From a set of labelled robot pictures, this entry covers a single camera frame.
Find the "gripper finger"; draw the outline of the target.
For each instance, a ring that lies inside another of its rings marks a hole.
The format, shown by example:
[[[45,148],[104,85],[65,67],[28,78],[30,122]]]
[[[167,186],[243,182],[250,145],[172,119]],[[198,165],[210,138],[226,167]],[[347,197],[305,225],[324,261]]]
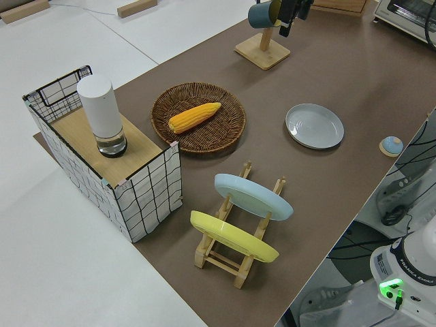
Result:
[[[313,2],[314,0],[298,0],[296,4],[296,16],[301,20],[306,20]]]
[[[290,33],[292,25],[292,17],[295,10],[295,0],[282,0],[278,13],[278,20],[280,21],[279,35],[287,37]]]

